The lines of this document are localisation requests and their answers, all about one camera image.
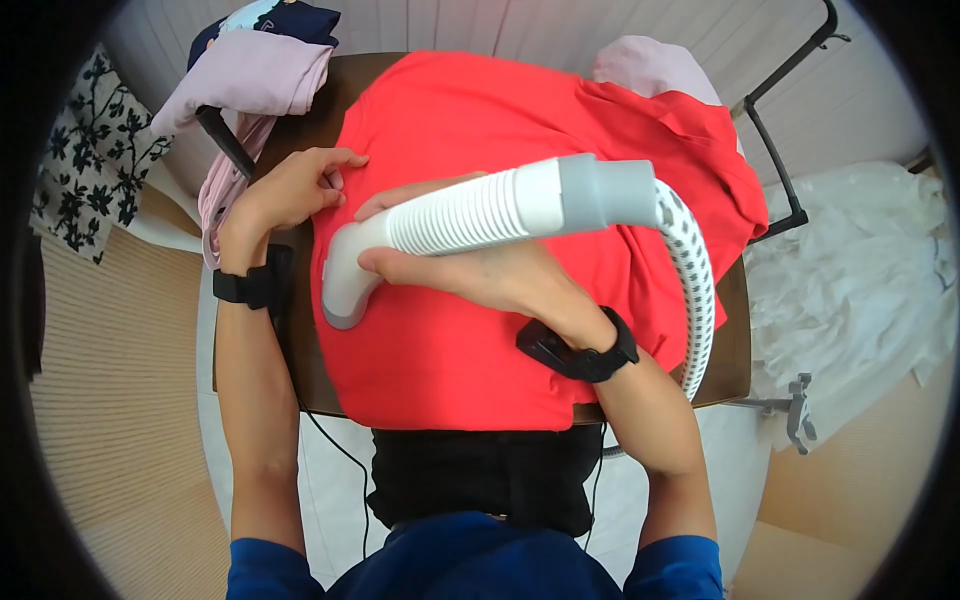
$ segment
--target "garment steamer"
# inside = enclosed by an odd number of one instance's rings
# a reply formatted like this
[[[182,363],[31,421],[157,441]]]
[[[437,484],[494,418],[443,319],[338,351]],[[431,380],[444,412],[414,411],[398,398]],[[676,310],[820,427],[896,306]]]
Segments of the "garment steamer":
[[[713,273],[693,215],[669,185],[656,179],[649,160],[598,161],[590,154],[548,158],[344,225],[330,240],[324,262],[324,316],[338,329],[349,329],[363,317],[370,293],[382,280],[357,265],[367,248],[440,256],[611,225],[655,228],[663,237],[684,289],[682,387],[692,399],[713,343]],[[607,458],[621,454],[618,445],[604,448]]]

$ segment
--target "red t-shirt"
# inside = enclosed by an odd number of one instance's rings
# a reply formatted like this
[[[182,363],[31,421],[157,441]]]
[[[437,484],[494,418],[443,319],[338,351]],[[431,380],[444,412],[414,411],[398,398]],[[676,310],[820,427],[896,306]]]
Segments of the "red t-shirt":
[[[696,217],[715,278],[766,230],[760,183],[736,151],[727,109],[682,92],[648,99],[531,64],[416,52],[350,107],[337,145],[371,159],[345,172],[346,205],[313,217],[314,319],[344,411],[370,427],[563,430],[573,403],[596,401],[589,384],[516,349],[526,317],[450,294],[383,283],[359,325],[329,326],[320,300],[327,244],[376,192],[552,156],[647,158]],[[664,369],[683,362],[683,293],[657,231],[615,226],[543,243]],[[716,313],[719,326],[726,314]]]

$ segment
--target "hand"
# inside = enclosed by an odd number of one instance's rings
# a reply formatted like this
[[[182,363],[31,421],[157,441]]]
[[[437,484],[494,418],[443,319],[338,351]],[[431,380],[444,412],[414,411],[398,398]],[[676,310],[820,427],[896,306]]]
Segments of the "hand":
[[[355,218],[364,221],[396,204],[484,175],[471,173],[381,192],[360,206]],[[535,241],[448,256],[370,248],[360,254],[357,263],[394,285],[422,285],[481,306],[539,319],[575,348],[606,351],[616,341],[615,327],[586,290]]]
[[[226,263],[244,275],[243,263],[258,261],[272,230],[297,226],[323,208],[343,204],[339,167],[362,167],[369,159],[348,148],[310,148],[284,158],[233,203],[219,234],[221,268]]]

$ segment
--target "gray patterned hose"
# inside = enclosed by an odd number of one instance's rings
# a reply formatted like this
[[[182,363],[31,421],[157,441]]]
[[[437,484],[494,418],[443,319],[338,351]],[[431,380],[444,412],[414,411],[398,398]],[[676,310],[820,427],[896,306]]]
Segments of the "gray patterned hose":
[[[713,270],[700,227],[677,193],[656,181],[657,220],[663,242],[684,289],[686,306],[686,358],[681,388],[693,400],[707,372],[713,345]],[[618,445],[603,449],[603,458],[623,456]]]

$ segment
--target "light pink garment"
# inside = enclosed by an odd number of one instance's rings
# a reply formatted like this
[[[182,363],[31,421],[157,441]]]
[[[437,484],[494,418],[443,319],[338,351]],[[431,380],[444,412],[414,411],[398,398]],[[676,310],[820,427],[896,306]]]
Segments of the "light pink garment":
[[[720,96],[690,51],[647,36],[623,36],[597,53],[593,80],[626,87],[644,98],[681,91],[704,103],[722,107]],[[740,139],[736,150],[743,154]]]
[[[249,114],[305,114],[326,82],[332,46],[295,37],[236,29],[217,37],[151,122],[159,135],[197,122],[197,108],[230,108]]]
[[[237,115],[236,136],[253,160],[260,158],[276,117],[241,112]],[[230,212],[233,201],[247,189],[247,178],[233,166],[227,155],[220,153],[206,174],[204,185],[197,196],[200,227],[203,230],[204,262],[210,269],[220,268],[220,225]]]
[[[332,46],[251,30],[221,34],[156,114],[151,129],[173,134],[196,124],[201,106],[238,112],[235,135],[253,160],[260,157],[276,118],[305,114],[326,83]],[[247,179],[223,153],[217,155],[197,196],[204,262],[220,267],[217,234]]]

